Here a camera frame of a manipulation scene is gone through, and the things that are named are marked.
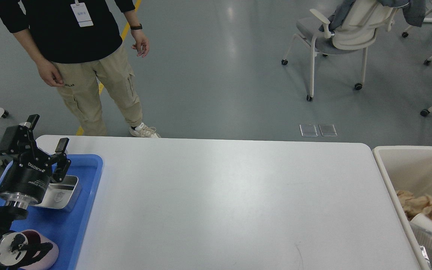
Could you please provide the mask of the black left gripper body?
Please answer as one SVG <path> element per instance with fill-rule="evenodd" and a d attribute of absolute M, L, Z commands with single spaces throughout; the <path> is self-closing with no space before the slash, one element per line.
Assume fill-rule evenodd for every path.
<path fill-rule="evenodd" d="M 53 175 L 53 163 L 19 162 L 13 160 L 2 177 L 0 198 L 5 201 L 22 199 L 29 205 L 43 202 L 50 179 Z"/>

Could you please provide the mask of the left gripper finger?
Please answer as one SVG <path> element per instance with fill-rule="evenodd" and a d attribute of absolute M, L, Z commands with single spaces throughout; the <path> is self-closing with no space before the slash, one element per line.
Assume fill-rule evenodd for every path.
<path fill-rule="evenodd" d="M 14 165 L 40 165 L 41 151 L 33 134 L 39 118 L 39 114 L 29 115 L 25 122 L 6 128 L 0 142 L 0 156 L 11 156 Z"/>
<path fill-rule="evenodd" d="M 61 183 L 67 174 L 67 171 L 71 165 L 71 160 L 68 159 L 66 154 L 67 145 L 69 138 L 61 138 L 55 147 L 55 153 L 50 156 L 48 164 L 56 164 L 55 169 L 52 171 L 52 175 L 49 177 L 50 183 Z"/>

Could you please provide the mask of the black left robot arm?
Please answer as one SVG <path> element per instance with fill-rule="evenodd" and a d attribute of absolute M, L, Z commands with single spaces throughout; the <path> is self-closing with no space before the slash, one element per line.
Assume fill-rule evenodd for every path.
<path fill-rule="evenodd" d="M 58 246 L 52 241 L 11 229 L 14 221 L 28 217 L 29 206 L 43 202 L 52 183 L 64 180 L 71 165 L 67 137 L 59 140 L 51 155 L 37 146 L 33 130 L 39 118 L 33 114 L 7 128 L 0 142 L 0 155 L 13 157 L 0 184 L 0 270 L 22 269 L 45 259 L 53 264 L 58 257 Z"/>

